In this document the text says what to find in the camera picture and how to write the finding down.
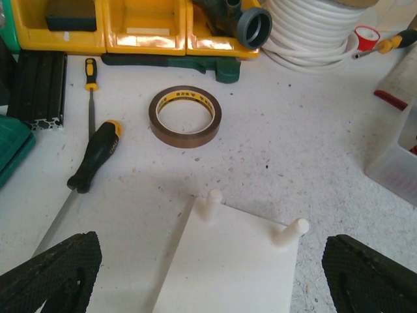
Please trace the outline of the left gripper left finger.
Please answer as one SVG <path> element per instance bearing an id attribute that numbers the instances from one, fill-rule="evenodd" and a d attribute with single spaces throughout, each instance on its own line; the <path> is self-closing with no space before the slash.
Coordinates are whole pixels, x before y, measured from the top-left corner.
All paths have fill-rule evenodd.
<path id="1" fill-rule="evenodd" d="M 1 312 L 86 312 L 101 262 L 96 232 L 75 234 L 1 275 Z"/>

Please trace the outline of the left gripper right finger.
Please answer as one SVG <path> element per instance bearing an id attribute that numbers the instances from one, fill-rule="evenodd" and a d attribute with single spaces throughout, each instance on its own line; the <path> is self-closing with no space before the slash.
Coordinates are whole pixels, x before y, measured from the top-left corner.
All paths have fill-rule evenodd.
<path id="1" fill-rule="evenodd" d="M 416 312 L 416 273 L 348 235 L 327 239 L 322 267 L 337 312 Z"/>

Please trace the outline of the white peg base plate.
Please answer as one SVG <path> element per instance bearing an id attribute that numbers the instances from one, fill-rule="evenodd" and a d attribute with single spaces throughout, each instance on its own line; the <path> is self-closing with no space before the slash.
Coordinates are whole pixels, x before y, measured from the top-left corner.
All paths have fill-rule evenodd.
<path id="1" fill-rule="evenodd" d="M 211 190 L 195 200 L 154 312 L 289 312 L 301 236 L 288 226 L 222 204 Z"/>

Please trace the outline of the large black orange screwdriver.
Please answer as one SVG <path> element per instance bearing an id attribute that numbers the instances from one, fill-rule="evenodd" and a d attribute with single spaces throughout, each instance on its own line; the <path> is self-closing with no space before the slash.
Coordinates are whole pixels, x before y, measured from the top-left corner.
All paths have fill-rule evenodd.
<path id="1" fill-rule="evenodd" d="M 67 181 L 66 185 L 71 190 L 71 193 L 60 208 L 36 250 L 33 252 L 34 257 L 47 249 L 49 242 L 54 237 L 55 232 L 70 209 L 72 202 L 76 199 L 76 196 L 78 194 L 86 194 L 90 191 L 97 171 L 115 152 L 121 136 L 122 126 L 115 120 L 107 120 L 102 123 L 98 130 L 91 135 L 79 168 Z"/>

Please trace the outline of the clear plastic spring tray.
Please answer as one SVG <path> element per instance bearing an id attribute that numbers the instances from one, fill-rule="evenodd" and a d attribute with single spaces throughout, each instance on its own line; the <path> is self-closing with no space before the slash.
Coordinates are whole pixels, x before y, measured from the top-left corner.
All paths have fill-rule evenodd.
<path id="1" fill-rule="evenodd" d="M 400 198 L 416 205 L 416 104 L 408 105 L 378 140 L 365 174 Z"/>

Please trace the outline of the short red spring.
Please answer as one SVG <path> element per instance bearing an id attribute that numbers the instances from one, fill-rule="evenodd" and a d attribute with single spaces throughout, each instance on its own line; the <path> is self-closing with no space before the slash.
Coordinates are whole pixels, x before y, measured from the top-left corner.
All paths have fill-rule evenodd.
<path id="1" fill-rule="evenodd" d="M 414 147 L 412 147 L 409 151 L 410 151 L 411 153 L 413 153 L 413 154 L 417 155 L 417 145 L 415 145 Z"/>

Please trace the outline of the black aluminium extrusion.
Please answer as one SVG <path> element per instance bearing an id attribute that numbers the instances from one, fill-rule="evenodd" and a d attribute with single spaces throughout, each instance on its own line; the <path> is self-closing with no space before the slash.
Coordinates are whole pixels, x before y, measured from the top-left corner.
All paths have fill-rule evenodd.
<path id="1" fill-rule="evenodd" d="M 31 130 L 63 128 L 67 54 L 21 50 L 7 116 Z"/>

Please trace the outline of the white work glove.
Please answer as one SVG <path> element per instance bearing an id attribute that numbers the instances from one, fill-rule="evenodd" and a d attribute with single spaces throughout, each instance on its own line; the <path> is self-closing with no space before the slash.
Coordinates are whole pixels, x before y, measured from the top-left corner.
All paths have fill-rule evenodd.
<path id="1" fill-rule="evenodd" d="M 416 44 L 378 84 L 374 95 L 401 111 L 416 100 Z"/>

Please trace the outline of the brown tape roll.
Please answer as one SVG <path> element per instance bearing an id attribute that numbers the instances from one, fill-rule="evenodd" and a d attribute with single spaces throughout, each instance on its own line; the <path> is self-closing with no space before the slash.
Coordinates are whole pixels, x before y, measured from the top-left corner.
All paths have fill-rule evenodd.
<path id="1" fill-rule="evenodd" d="M 198 87 L 178 85 L 160 91 L 149 105 L 153 134 L 176 148 L 193 149 L 217 135 L 222 108 L 210 93 Z"/>

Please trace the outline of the small yellow black screwdriver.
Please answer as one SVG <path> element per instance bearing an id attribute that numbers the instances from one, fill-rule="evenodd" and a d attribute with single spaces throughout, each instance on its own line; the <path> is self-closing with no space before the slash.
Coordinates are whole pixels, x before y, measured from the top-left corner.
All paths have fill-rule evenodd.
<path id="1" fill-rule="evenodd" d="M 89 138 L 95 132 L 95 106 L 94 106 L 94 95 L 93 93 L 98 89 L 97 85 L 97 64 L 96 60 L 93 58 L 87 58 L 85 60 L 85 75 L 86 75 L 86 84 L 85 88 L 89 92 Z"/>

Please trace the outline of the red white tape roll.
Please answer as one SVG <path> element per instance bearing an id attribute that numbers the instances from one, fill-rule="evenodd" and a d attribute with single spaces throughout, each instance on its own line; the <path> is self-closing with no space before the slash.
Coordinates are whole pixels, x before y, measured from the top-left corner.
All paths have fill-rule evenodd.
<path id="1" fill-rule="evenodd" d="M 359 25 L 354 30 L 358 38 L 358 50 L 365 52 L 372 50 L 380 40 L 380 33 L 372 27 Z"/>

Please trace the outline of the yellow black bit driver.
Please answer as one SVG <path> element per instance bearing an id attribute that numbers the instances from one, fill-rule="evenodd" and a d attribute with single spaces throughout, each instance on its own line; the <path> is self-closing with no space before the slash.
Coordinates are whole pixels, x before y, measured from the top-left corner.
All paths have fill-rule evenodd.
<path id="1" fill-rule="evenodd" d="M 360 52 L 353 55 L 353 59 L 359 59 L 365 57 L 373 52 L 380 54 L 386 54 L 392 50 L 398 48 L 406 48 L 416 42 L 416 28 L 410 28 L 399 32 L 392 38 L 384 39 L 380 41 L 372 50 Z"/>

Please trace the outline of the green clamp tool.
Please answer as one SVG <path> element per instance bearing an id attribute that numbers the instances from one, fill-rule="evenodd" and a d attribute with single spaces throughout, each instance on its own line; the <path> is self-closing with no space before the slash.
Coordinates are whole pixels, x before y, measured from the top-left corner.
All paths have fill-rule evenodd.
<path id="1" fill-rule="evenodd" d="M 235 57 L 215 56 L 174 56 L 174 55 L 140 55 L 104 53 L 101 55 L 104 64 L 109 66 L 153 66 L 190 68 L 201 74 L 211 70 L 217 82 L 236 83 L 240 78 L 241 62 Z"/>

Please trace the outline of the black box in bin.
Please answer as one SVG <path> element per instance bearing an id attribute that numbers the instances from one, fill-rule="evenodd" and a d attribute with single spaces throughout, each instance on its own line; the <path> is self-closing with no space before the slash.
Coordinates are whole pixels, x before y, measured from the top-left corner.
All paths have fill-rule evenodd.
<path id="1" fill-rule="evenodd" d="M 48 1 L 44 16 L 50 31 L 95 32 L 97 30 L 93 0 Z"/>

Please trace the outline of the grey pipe fitting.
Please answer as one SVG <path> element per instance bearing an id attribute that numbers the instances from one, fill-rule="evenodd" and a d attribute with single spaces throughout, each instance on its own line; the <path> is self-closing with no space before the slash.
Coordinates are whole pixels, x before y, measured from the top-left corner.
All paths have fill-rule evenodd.
<path id="1" fill-rule="evenodd" d="M 193 1 L 203 11 L 207 26 L 213 35 L 234 37 L 249 49 L 260 48 L 272 30 L 272 16 L 260 7 L 242 8 L 241 1 Z"/>

